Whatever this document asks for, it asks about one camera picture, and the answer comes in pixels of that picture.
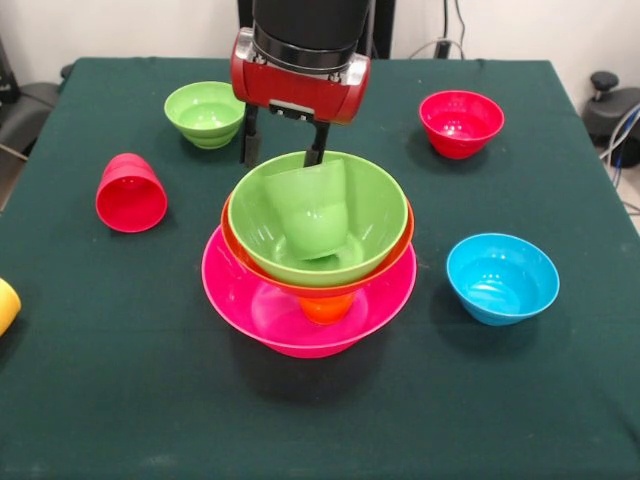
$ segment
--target white wall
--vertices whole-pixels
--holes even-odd
[[[589,76],[612,70],[640,87],[638,0],[459,0],[467,58],[548,59],[574,105],[591,95]],[[449,36],[459,38],[453,0]],[[409,56],[442,35],[441,0],[397,0],[392,56]],[[433,56],[433,47],[420,56]]]
[[[449,31],[457,38],[450,1]],[[638,0],[460,4],[468,58],[550,59],[578,107],[594,70],[614,70],[622,84],[640,86]],[[0,0],[0,6],[0,35],[21,83],[58,81],[63,65],[87,55],[227,57],[238,29],[236,0]],[[396,8],[394,57],[441,35],[441,0],[397,0]]]
[[[228,57],[236,0],[0,0],[19,83],[60,80],[81,56]]]

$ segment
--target cup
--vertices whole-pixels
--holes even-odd
[[[344,245],[349,218],[343,159],[270,175],[264,182],[294,256],[313,260]]]
[[[137,233],[157,225],[167,211],[167,194],[139,155],[122,153],[107,164],[96,195],[96,212],[110,228]]]
[[[9,328],[21,308],[22,303],[16,291],[0,278],[0,337]]]

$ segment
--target red cup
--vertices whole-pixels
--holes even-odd
[[[96,212],[108,227],[137,233],[157,225],[167,212],[167,194],[139,155],[122,153],[108,163],[96,195]]]

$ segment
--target green bowl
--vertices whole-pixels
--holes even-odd
[[[238,132],[244,103],[223,82],[198,82],[180,87],[167,97],[164,113],[196,147],[224,147]]]
[[[325,152],[324,162],[344,159],[349,233],[335,254],[300,260],[287,248],[264,177],[302,168],[305,152],[274,158],[247,173],[231,193],[229,224],[251,258],[272,277],[293,285],[328,287],[354,282],[374,270],[402,236],[408,219],[400,185],[379,166],[341,152]]]

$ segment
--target plastic bowl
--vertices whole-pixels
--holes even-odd
[[[453,160],[479,152],[504,126],[504,112],[496,102],[463,90],[428,96],[419,114],[433,148]]]
[[[393,267],[356,294],[344,321],[321,327],[307,321],[290,295],[242,269],[220,237],[218,228],[202,257],[209,301],[233,328],[291,357],[328,357],[372,335],[400,312],[415,285],[416,256],[409,246]]]
[[[214,149],[227,145],[238,132],[244,103],[228,83],[197,82],[169,95],[164,113],[195,146]]]
[[[542,312],[560,289],[553,262],[535,245],[500,233],[458,243],[447,275],[467,311],[491,326],[511,325]]]
[[[347,314],[351,305],[353,304],[354,294],[360,288],[365,287],[369,283],[376,280],[383,275],[393,265],[400,260],[404,255],[407,248],[411,244],[414,230],[414,217],[411,205],[407,201],[407,207],[409,209],[409,218],[407,226],[400,237],[400,240],[393,246],[389,254],[372,272],[370,272],[364,278],[361,278],[353,283],[346,285],[339,285],[336,287],[304,287],[298,285],[289,285],[287,283],[280,282],[271,277],[264,270],[262,270],[249,256],[247,251],[240,245],[236,239],[231,226],[229,225],[229,199],[222,208],[222,215],[220,218],[220,229],[222,231],[222,237],[224,243],[234,256],[234,258],[249,270],[254,276],[260,280],[269,283],[275,287],[278,287],[283,292],[294,295],[305,312],[307,318],[314,323],[320,325],[330,325],[336,323]]]
[[[373,271],[398,243],[408,219],[407,200],[398,183],[379,166],[354,155],[325,152],[324,162],[344,159],[349,234],[337,254],[299,260],[287,249],[277,213],[268,201],[263,177],[302,168],[305,152],[263,163],[231,193],[229,223],[238,242],[260,268],[291,285],[344,285]]]

